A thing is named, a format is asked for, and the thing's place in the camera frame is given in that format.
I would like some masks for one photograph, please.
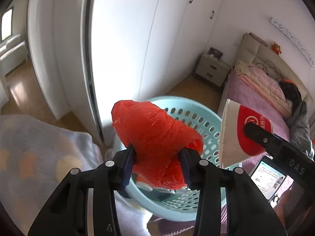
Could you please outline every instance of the plastic basket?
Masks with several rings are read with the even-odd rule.
[[[204,150],[201,154],[203,159],[219,166],[219,141],[221,130],[221,118],[206,106],[180,97],[157,97],[152,98],[153,104],[167,111],[168,115],[181,120],[186,125],[196,129],[204,141]],[[125,149],[123,143],[116,136],[114,150]],[[233,170],[239,164],[226,169]],[[142,207],[154,215],[171,221],[193,221],[196,220],[196,213],[199,201],[199,191],[180,189],[176,194],[160,195],[157,192],[149,192],[139,189],[130,179],[126,187],[127,193],[134,198]],[[225,189],[221,188],[221,206],[226,204]]]

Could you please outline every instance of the purple fabric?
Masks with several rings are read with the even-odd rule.
[[[226,87],[228,88],[227,98],[265,116],[267,119],[272,121],[274,133],[289,141],[289,128],[284,122],[282,116],[255,90],[241,81],[234,69],[228,76],[228,83]],[[242,163],[242,168],[249,174],[264,155],[265,154],[261,154],[244,161]],[[290,177],[287,177],[277,191],[278,196],[281,196],[281,194],[291,186],[292,182],[293,180]],[[159,221],[158,229],[161,235],[177,235],[180,232],[194,227],[194,224],[195,221],[172,222],[162,219]],[[221,210],[221,233],[226,233],[226,230],[227,210],[225,205]]]

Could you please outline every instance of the wardrobe door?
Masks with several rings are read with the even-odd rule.
[[[114,103],[138,99],[157,4],[158,0],[94,0],[91,61],[105,138]]]
[[[164,78],[164,92],[187,77],[205,52],[222,0],[190,0]]]
[[[162,93],[163,79],[189,0],[159,0],[143,68],[139,100]]]

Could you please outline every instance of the red and white paper cup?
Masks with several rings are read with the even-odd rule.
[[[245,136],[244,126],[253,122],[273,134],[272,122],[252,109],[230,99],[222,117],[219,145],[220,167],[226,168],[265,152],[265,148]]]

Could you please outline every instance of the window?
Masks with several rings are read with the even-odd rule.
[[[13,8],[9,9],[0,20],[0,42],[12,35]]]

